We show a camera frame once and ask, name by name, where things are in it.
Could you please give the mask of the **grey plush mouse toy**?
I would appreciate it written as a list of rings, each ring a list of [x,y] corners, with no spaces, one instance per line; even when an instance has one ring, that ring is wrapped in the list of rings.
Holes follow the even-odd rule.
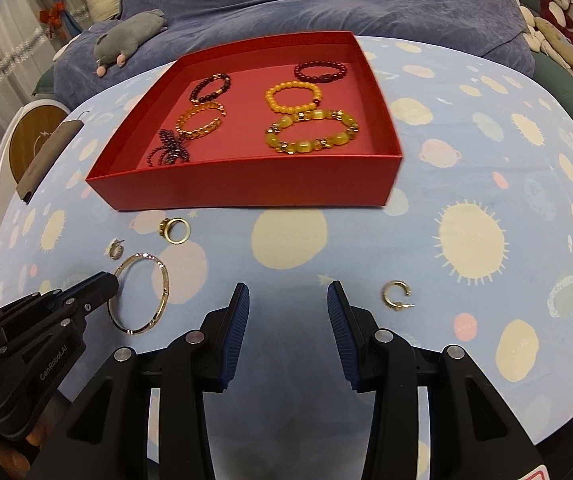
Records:
[[[104,77],[113,65],[124,67],[142,44],[164,32],[166,25],[165,13],[154,9],[131,16],[100,36],[93,47],[96,76]]]

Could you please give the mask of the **thin rose gold bangle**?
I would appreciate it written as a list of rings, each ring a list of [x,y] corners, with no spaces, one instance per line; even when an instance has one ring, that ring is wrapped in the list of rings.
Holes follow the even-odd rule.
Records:
[[[137,336],[162,318],[170,296],[166,264],[149,252],[136,252],[114,271],[117,296],[108,301],[108,316],[120,333]]]

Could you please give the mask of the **red shallow cardboard box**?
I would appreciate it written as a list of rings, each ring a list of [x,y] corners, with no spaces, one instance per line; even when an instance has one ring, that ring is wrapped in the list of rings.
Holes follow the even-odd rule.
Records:
[[[358,127],[337,148],[280,154],[266,141],[279,117],[266,100],[270,88],[286,106],[312,94],[293,89],[295,67],[323,74],[329,63],[346,76],[325,84],[323,110],[339,110]],[[198,84],[217,93],[224,123],[187,143],[187,162],[160,165],[160,131],[174,130]],[[120,211],[193,207],[342,206],[386,203],[402,160],[387,105],[357,39],[350,32],[297,32],[236,41],[181,56],[144,93],[117,128],[87,181]]]

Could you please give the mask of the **beige dog plush toy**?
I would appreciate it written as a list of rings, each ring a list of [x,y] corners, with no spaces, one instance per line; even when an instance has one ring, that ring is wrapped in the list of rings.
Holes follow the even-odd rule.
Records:
[[[549,21],[533,15],[519,0],[515,0],[525,21],[521,36],[533,52],[545,54],[573,77],[573,45]]]

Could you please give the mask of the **gold chain cuff bangle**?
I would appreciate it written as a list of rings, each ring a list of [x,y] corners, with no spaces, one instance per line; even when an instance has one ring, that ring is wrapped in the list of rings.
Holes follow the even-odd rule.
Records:
[[[180,114],[176,133],[182,140],[198,140],[219,129],[226,117],[226,108],[218,102],[198,104]]]

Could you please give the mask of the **space pattern blue tablecloth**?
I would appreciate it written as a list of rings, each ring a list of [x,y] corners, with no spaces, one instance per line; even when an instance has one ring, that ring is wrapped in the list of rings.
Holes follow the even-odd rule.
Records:
[[[401,171],[375,209],[183,209],[170,245],[159,210],[118,212],[87,184],[96,157],[160,76],[148,70],[78,106],[78,136],[28,203],[0,226],[0,307],[111,271],[112,240],[170,275],[149,333],[119,333],[104,311],[63,382],[76,396],[110,353],[166,346],[245,283],[251,311],[236,377],[205,400],[221,479],[356,479],[373,399],[344,377],[326,311],[352,304],[418,347],[462,344],[534,441],[573,417],[573,121],[534,81],[427,44],[364,38],[393,114]],[[393,280],[413,309],[384,304]]]

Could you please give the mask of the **round wooden white stool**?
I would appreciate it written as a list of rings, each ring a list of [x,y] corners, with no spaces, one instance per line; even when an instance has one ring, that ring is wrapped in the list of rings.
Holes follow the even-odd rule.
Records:
[[[6,128],[0,141],[0,226],[17,183],[68,114],[59,101],[41,99],[22,106]]]

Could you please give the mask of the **blue grey blanket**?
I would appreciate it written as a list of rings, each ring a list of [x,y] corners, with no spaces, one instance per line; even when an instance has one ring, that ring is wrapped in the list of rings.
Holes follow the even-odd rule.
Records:
[[[262,36],[348,30],[356,36],[436,44],[487,58],[530,76],[533,55],[515,0],[122,0],[119,18],[160,9],[167,28],[124,67],[96,76],[96,39],[115,21],[91,26],[54,64],[54,95],[75,108],[130,77],[218,44]]]

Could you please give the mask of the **brown leather pouch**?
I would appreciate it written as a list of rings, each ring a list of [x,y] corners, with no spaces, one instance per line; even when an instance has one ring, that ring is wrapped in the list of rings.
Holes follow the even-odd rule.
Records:
[[[47,136],[47,140],[41,145],[17,183],[17,195],[25,204],[32,200],[54,163],[84,125],[80,118],[66,120]]]

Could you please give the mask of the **white sheer curtain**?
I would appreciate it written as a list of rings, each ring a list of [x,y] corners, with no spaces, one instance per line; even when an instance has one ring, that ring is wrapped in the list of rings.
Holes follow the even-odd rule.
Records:
[[[54,0],[0,0],[0,139],[17,110],[32,102],[63,39],[39,21]]]

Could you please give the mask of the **red bow curtain tie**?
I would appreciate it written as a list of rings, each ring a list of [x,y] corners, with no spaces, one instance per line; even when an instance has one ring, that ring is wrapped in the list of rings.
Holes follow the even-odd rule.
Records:
[[[63,23],[64,4],[62,1],[55,1],[49,9],[40,10],[38,18],[41,24],[47,29],[50,39],[58,37],[62,41],[67,39],[67,32]]]

